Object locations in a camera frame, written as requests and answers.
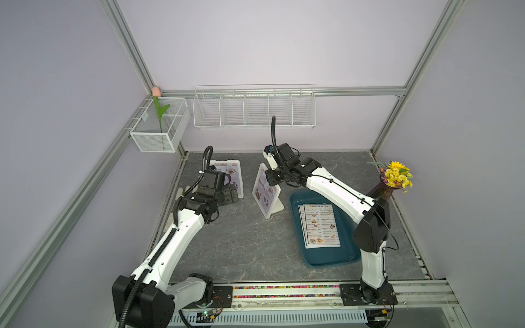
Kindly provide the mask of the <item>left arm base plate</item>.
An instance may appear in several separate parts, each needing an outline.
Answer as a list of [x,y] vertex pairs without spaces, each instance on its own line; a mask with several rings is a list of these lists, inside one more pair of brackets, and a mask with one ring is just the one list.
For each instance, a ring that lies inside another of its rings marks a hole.
[[212,291],[206,291],[201,300],[190,303],[184,309],[197,308],[231,308],[233,287],[231,285],[214,285]]

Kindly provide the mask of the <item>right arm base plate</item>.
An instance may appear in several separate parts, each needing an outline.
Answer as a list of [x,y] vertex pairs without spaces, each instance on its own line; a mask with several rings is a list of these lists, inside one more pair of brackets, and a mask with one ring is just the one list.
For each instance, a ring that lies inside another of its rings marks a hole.
[[361,283],[341,284],[340,297],[344,306],[396,306],[398,304],[393,286],[389,282],[384,282],[378,289]]

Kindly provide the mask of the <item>dim sum menu sheet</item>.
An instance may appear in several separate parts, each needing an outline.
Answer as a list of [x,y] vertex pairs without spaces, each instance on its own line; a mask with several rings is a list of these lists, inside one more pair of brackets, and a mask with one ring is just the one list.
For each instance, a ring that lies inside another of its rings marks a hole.
[[331,204],[298,206],[305,248],[340,247],[339,232]]

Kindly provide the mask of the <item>red special menu sheet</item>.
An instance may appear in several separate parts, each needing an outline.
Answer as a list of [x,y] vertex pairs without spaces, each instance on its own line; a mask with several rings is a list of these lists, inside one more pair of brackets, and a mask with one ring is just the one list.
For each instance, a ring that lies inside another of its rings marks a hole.
[[266,177],[267,167],[260,164],[258,173],[252,190],[252,195],[265,217],[271,214],[272,206],[276,197],[276,190],[269,185]]

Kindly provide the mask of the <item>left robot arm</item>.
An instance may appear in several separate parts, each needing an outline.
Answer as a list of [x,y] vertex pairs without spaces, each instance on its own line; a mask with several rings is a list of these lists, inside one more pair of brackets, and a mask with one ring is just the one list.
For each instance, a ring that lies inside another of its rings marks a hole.
[[119,276],[112,286],[113,306],[119,327],[167,327],[173,315],[194,304],[213,304],[213,278],[192,273],[176,283],[170,279],[191,240],[206,224],[219,216],[221,206],[237,202],[229,174],[211,164],[213,147],[202,156],[200,175],[175,202],[173,223],[168,231],[129,276]]

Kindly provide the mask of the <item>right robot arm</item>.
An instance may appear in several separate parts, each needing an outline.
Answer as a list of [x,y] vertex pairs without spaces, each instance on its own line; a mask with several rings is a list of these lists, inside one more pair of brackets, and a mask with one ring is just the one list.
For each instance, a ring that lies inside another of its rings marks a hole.
[[385,268],[385,248],[392,235],[388,202],[361,194],[310,157],[300,158],[287,143],[277,145],[276,116],[271,119],[272,144],[263,151],[270,168],[266,173],[273,187],[285,183],[314,191],[346,213],[357,225],[353,240],[361,252],[360,296],[367,304],[387,301],[394,295]]

